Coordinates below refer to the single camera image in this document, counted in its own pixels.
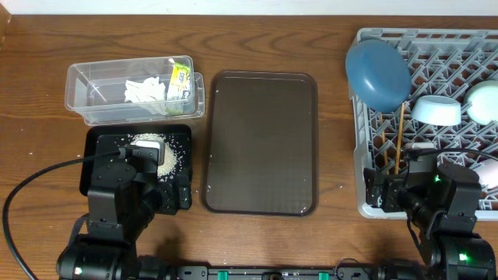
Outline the blue plate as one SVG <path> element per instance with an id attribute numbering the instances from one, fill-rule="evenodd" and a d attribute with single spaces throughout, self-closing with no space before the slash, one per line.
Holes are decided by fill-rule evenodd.
<path id="1" fill-rule="evenodd" d="M 345 71 L 354 93 L 370 108 L 389 113 L 407 100 L 411 75 L 403 57 L 390 44 L 377 39 L 351 46 Z"/>

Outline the mint green bowl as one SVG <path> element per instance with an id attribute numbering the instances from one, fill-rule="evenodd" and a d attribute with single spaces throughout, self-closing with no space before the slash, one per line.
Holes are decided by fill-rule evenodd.
<path id="1" fill-rule="evenodd" d="M 471 120 L 480 125 L 497 121 L 497 81 L 480 82 L 465 95 L 469 103 L 467 114 Z"/>

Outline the yellow green wrapper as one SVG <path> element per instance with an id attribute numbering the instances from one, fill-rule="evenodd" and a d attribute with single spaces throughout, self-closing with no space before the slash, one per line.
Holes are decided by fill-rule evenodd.
<path id="1" fill-rule="evenodd" d="M 184 114 L 191 101 L 191 68 L 175 62 L 167 89 L 168 114 Z"/>

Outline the pink white cup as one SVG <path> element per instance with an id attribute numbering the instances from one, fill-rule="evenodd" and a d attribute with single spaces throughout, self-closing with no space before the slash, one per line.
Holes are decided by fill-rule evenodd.
<path id="1" fill-rule="evenodd" d="M 479 175 L 479 183 L 483 190 L 489 190 L 497 187 L 498 166 L 494 159 L 487 159 L 481 162 L 480 166 L 474 171 Z"/>

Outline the wooden chopstick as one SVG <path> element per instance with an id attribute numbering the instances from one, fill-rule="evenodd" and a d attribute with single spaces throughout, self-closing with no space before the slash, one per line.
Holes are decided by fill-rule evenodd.
<path id="1" fill-rule="evenodd" d="M 381 121 L 381 124 L 384 123 L 384 117 L 383 117 L 383 114 L 380 113 L 380 121 Z M 385 136 L 385 131 L 382 131 L 381 132 L 381 140 L 382 140 L 382 145 L 384 145 L 386 143 L 386 136 Z M 383 158 L 384 158 L 384 165 L 388 165 L 389 161 L 388 161 L 388 153 L 387 153 L 387 150 L 385 149 L 384 152 L 383 152 Z M 385 170 L 385 173 L 386 174 L 389 174 L 390 173 L 390 170 L 389 169 L 386 169 Z"/>
<path id="2" fill-rule="evenodd" d="M 395 174 L 399 174 L 399 164 L 401 159 L 402 150 L 402 133 L 404 126 L 404 114 L 405 114 L 405 103 L 403 102 L 400 109 L 399 115 L 399 126 L 398 126 L 398 139 L 396 145 L 396 157 L 395 157 Z"/>

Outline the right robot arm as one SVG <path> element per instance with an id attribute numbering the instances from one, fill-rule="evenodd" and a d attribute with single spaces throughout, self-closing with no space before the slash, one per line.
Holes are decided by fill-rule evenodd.
<path id="1" fill-rule="evenodd" d="M 400 210 L 423 263 L 384 260 L 372 279 L 495 279 L 492 246 L 474 228 L 482 188 L 479 175 L 455 163 L 438 163 L 443 149 L 408 149 L 405 174 L 366 168 L 367 193 L 384 211 Z"/>

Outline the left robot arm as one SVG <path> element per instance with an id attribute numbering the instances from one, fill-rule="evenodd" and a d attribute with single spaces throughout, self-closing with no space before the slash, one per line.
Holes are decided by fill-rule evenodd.
<path id="1" fill-rule="evenodd" d="M 136 241 L 169 208 L 170 196 L 157 184 L 164 161 L 159 148 L 126 145 L 84 162 L 117 156 L 92 174 L 86 196 L 89 211 L 73 226 L 56 263 L 61 279 L 177 279 L 177 269 L 154 256 L 139 256 Z"/>

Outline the white tissue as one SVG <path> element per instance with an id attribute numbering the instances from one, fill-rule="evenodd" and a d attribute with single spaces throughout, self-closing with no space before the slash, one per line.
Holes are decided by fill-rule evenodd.
<path id="1" fill-rule="evenodd" d="M 166 86 L 159 77 L 149 77 L 143 82 L 127 80 L 124 101 L 140 103 L 151 114 L 166 114 Z"/>

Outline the light blue bowl with rice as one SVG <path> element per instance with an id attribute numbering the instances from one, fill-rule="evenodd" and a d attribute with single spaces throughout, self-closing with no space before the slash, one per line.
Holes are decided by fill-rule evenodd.
<path id="1" fill-rule="evenodd" d="M 422 96 L 416 101 L 411 117 L 425 124 L 455 126 L 461 123 L 461 104 L 446 96 Z"/>

